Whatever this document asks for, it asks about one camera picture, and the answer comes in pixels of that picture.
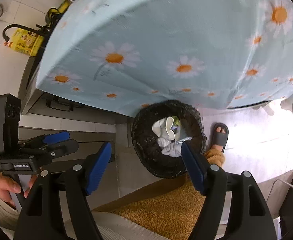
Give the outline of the left hand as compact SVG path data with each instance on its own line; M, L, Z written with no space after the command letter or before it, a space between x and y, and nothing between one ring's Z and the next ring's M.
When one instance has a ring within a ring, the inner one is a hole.
M14 201L12 200L11 193L19 194L22 192L21 186L8 176L4 176L0 173L0 199L11 206L16 208Z

